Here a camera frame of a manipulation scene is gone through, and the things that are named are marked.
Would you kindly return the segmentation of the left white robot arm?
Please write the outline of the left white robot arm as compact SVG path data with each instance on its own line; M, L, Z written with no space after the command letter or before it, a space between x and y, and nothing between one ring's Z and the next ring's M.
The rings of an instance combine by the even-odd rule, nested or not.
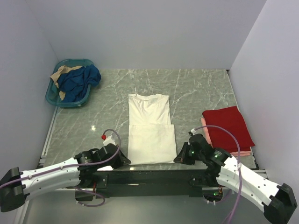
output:
M87 188L92 185L93 174L98 169L107 166L117 169L130 163L120 148L110 143L48 167L27 171L12 168L0 181L0 210L13 211L27 200L56 189Z

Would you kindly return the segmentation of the cream white t-shirt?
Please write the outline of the cream white t-shirt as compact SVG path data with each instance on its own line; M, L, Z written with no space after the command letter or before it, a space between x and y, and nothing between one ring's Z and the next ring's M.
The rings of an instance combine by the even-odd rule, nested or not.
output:
M177 156L169 98L129 94L128 158L132 165L169 164Z

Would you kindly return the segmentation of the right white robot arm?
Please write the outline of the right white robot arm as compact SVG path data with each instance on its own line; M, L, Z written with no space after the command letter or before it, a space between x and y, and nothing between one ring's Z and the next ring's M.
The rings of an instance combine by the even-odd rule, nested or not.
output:
M272 224L286 224L297 208L292 188L278 185L241 163L221 148L213 148L203 135L191 136L174 159L175 163L193 165L202 161L206 170L202 177L193 179L200 186L221 185L251 201Z

